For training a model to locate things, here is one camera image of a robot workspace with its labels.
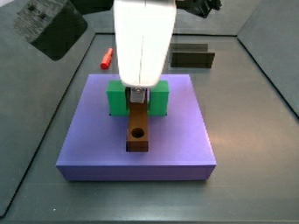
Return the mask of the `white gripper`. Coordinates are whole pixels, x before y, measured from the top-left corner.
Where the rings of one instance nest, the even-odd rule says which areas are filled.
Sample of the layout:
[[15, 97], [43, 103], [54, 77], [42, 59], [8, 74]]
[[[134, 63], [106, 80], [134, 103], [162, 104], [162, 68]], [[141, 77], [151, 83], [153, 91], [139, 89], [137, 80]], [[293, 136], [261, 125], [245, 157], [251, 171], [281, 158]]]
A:
[[177, 17], [175, 0], [115, 0], [119, 76], [130, 101], [146, 101], [146, 88], [161, 80]]

